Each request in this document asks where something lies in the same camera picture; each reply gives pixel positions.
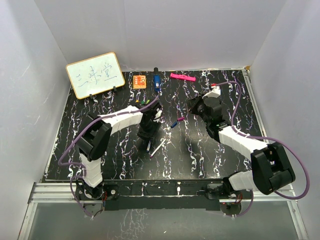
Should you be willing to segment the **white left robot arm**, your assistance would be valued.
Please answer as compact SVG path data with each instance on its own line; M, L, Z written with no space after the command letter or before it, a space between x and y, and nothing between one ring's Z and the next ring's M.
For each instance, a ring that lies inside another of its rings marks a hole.
M99 121L89 128L76 142L80 161L85 167L86 194L93 200L103 195L101 159L108 147L110 137L116 132L138 125L137 136L152 141L161 126L162 105L158 100L150 104L136 103L111 114L99 115Z

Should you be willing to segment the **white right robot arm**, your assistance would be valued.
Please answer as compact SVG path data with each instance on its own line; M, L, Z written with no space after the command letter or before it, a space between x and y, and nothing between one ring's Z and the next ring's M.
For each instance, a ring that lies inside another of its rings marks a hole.
M223 118L220 100L197 96L187 101L188 111L201 117L208 135L251 160L251 170L236 172L223 179L221 191L233 199L242 190L260 191L269 195L293 183L296 175L282 144L267 144L252 139L241 131L234 131Z

